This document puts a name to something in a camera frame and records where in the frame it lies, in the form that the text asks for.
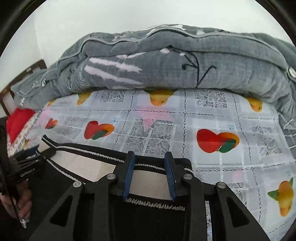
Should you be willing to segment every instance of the red pillow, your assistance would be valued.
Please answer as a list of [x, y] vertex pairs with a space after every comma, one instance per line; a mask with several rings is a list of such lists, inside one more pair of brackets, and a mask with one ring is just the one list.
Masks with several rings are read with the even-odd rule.
[[6, 129], [10, 137], [10, 143], [13, 143], [15, 141], [25, 124], [34, 114], [34, 110], [22, 110], [16, 108], [15, 111], [7, 118]]

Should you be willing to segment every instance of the blue gripper pad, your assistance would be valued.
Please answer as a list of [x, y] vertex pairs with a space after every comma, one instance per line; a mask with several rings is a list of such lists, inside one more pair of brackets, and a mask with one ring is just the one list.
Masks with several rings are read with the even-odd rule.
[[170, 160], [168, 159], [167, 154], [165, 154], [164, 163], [165, 163], [165, 172], [168, 180], [168, 189], [170, 191], [170, 197], [174, 202], [176, 199], [175, 177], [174, 177], [173, 170], [170, 165]]
[[135, 168], [135, 154], [131, 155], [131, 161], [128, 165], [128, 169], [126, 171], [126, 176], [124, 178], [124, 189], [122, 192], [122, 199], [123, 201], [126, 200], [127, 196], [129, 195], [129, 190], [131, 187], [131, 180], [133, 178], [133, 170]]
[[36, 154], [36, 151], [37, 151], [38, 147], [39, 147], [39, 145], [34, 146], [34, 147], [30, 148], [30, 149], [27, 149], [26, 152], [25, 152], [26, 155], [27, 155], [28, 157], [29, 157], [29, 156], [33, 156], [34, 154]]

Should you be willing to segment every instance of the white lace-pattern bedsheet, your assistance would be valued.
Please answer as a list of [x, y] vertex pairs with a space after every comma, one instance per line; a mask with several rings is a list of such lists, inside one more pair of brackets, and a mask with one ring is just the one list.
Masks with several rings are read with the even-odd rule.
[[[91, 121], [96, 131], [86, 139], [84, 132]], [[197, 142], [201, 129], [217, 136], [233, 133], [239, 143], [225, 153], [205, 152]], [[296, 176], [278, 113], [267, 103], [260, 108], [242, 96], [204, 89], [179, 89], [163, 98], [143, 90], [95, 91], [59, 98], [46, 106], [28, 133], [28, 147], [38, 144], [43, 134], [58, 143], [132, 150], [160, 158], [171, 151], [176, 158], [188, 158], [201, 181], [227, 183], [271, 240], [280, 240], [296, 217], [295, 198], [283, 217], [278, 201], [267, 194]], [[208, 208], [207, 215], [211, 240]]]

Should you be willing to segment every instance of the red apple print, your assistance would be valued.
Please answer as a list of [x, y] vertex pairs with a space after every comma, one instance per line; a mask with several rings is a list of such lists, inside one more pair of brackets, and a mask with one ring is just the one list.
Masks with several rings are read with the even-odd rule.
[[217, 151], [221, 147], [218, 135], [207, 129], [198, 130], [196, 139], [199, 147], [207, 153]]
[[85, 139], [93, 139], [96, 140], [101, 137], [105, 137], [111, 134], [114, 131], [114, 126], [112, 124], [101, 124], [96, 120], [88, 122], [85, 131], [84, 138]]
[[88, 122], [85, 131], [84, 131], [84, 138], [91, 139], [98, 131], [99, 123], [96, 120]]
[[53, 118], [50, 118], [45, 129], [52, 129], [54, 128], [58, 123], [58, 120], [53, 120]]
[[207, 153], [219, 151], [226, 153], [235, 148], [239, 143], [239, 137], [231, 132], [222, 132], [216, 135], [207, 129], [197, 131], [197, 143]]

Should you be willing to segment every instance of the white wall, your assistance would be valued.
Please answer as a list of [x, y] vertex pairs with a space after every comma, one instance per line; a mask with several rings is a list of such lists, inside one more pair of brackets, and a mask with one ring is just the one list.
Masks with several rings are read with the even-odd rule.
[[[34, 16], [31, 15], [13, 35], [0, 57], [0, 90], [2, 91], [16, 76], [41, 59], [37, 44]], [[13, 102], [7, 105], [13, 109]], [[6, 116], [0, 106], [0, 117]]]
[[38, 44], [47, 66], [88, 33], [120, 33], [164, 23], [264, 32], [291, 42], [255, 0], [47, 0], [35, 11]]

